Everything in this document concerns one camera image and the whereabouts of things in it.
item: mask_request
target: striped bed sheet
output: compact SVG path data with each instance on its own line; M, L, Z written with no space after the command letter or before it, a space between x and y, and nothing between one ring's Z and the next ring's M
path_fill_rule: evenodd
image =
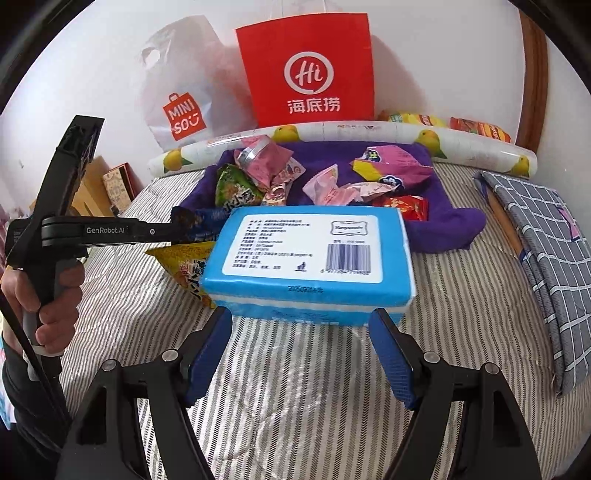
M524 413L544 479L591 430L591 381L557 398L552 347L532 291L502 229L474 188L475 170L436 164L452 203L485 211L470 250L413 254L417 298L399 327L453 365L497 363ZM154 180L127 216L168 219L201 178ZM144 254L160 246L93 249L80 320L64 356L62 383L75 412L101 362L152 360L200 329L211 310ZM146 456L165 473L147 401L138 404ZM450 413L434 479L447 478L460 426ZM189 410L217 479L381 479L411 414L392 395L365 327L234 318L207 396Z

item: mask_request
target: black cable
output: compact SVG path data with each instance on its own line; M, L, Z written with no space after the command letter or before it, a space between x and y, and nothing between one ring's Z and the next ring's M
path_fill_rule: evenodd
M17 337L18 343L21 344L22 350L25 352L28 360L31 362L31 366L37 374L37 377L39 378L39 382L41 382L43 390L47 394L47 399L51 405L51 408L55 411L57 417L60 420L60 426L64 430L63 433L67 434L70 424L70 414L68 413L64 405L62 405L62 403L59 402L59 400L57 399L56 393L53 390L51 384L49 383L49 379L47 378L45 370L43 370L43 367L41 366L41 363L37 358L37 354L31 346L31 342L29 341L24 330L22 329L21 322L18 321L18 318L14 313L10 303L8 302L8 299L4 296L4 292L2 292L1 290L0 312L2 312L2 315L8 322L8 325L14 332L14 335Z

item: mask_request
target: barcode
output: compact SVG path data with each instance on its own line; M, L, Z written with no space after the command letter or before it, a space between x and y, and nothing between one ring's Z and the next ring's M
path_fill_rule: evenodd
M329 244L326 270L371 272L369 245Z

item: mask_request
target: shopping bag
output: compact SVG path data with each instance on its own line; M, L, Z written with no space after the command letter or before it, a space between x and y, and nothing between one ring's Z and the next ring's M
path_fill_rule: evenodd
M256 127L243 67L202 15L152 35L132 85L163 151Z
M367 14L279 18L236 35L260 127L374 118Z

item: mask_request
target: white plastic bag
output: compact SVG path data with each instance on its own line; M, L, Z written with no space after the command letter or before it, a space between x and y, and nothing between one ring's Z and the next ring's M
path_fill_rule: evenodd
M133 79L146 124L163 151L256 127L243 65L207 18L186 17L144 45Z

